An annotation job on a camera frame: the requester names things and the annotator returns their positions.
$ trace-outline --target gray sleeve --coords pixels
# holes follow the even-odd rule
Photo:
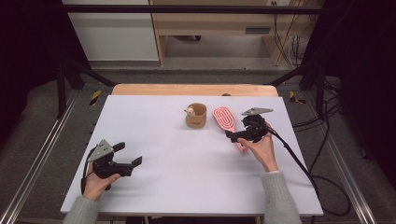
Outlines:
[[[64,218],[64,224],[94,224],[98,217],[99,202],[79,196]]]
[[[266,173],[262,176],[264,186],[265,224],[301,224],[300,215],[286,186],[282,173]]]

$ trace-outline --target person's arm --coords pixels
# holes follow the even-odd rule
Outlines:
[[[84,194],[76,198],[72,209],[64,218],[64,224],[95,223],[98,216],[100,197],[105,188],[118,178],[120,178],[120,175],[115,174],[102,179],[92,171],[92,165],[90,164]]]
[[[285,176],[278,170],[272,135],[266,134],[257,143],[238,138],[238,142],[249,148],[262,164],[265,174],[262,185],[265,191],[265,224],[300,224],[300,215],[286,185]]]

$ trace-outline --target brown paper cup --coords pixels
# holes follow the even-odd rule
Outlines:
[[[206,124],[206,106],[199,103],[189,105],[195,112],[195,115],[186,116],[186,124],[190,128],[202,128]]]

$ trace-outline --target human hand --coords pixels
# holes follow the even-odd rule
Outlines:
[[[120,178],[119,174],[111,175],[106,179],[100,178],[93,171],[92,163],[90,162],[88,175],[86,176],[86,180],[85,180],[85,189],[84,189],[84,193],[82,194],[82,197],[92,201],[99,201],[106,187],[111,183],[114,183],[119,178]]]
[[[268,127],[271,127],[269,123],[265,122],[265,124]],[[267,133],[257,143],[249,142],[245,138],[238,138],[237,141],[243,146],[249,148],[253,152],[254,156],[262,164],[266,172],[272,172],[278,170],[275,159],[274,143],[272,140],[271,133]]]

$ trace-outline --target white wall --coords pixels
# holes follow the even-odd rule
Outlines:
[[[64,4],[147,5],[147,0],[63,0]],[[69,13],[89,61],[158,61],[150,14]]]

